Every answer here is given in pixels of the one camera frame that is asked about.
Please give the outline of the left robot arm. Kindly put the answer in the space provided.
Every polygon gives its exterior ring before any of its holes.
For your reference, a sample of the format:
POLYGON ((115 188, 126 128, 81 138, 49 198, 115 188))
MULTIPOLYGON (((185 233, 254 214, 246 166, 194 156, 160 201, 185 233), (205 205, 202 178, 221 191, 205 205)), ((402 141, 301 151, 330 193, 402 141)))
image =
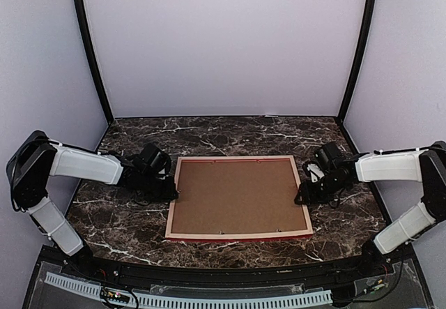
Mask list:
POLYGON ((141 193, 149 203, 172 202, 178 190, 170 170, 170 156, 151 143, 140 153, 124 156, 64 144, 35 130, 8 161, 6 176, 13 210, 27 213, 43 235, 72 258, 70 265, 81 277, 93 278, 98 262, 67 220, 68 208, 52 198, 55 183, 69 183, 69 197, 76 182, 89 180, 141 193))

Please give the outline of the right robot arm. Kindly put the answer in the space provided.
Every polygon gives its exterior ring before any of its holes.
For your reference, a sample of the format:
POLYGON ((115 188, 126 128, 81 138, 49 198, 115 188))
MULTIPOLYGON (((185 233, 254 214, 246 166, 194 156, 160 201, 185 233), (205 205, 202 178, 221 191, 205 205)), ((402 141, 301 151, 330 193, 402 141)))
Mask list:
POLYGON ((359 183, 375 183, 383 194, 392 222, 363 245, 363 256, 355 263, 363 277, 382 266, 384 255, 445 221, 444 141, 354 156, 328 142, 314 152, 314 160, 305 163, 304 171, 308 179, 299 185, 297 205, 337 207, 340 194, 359 183))

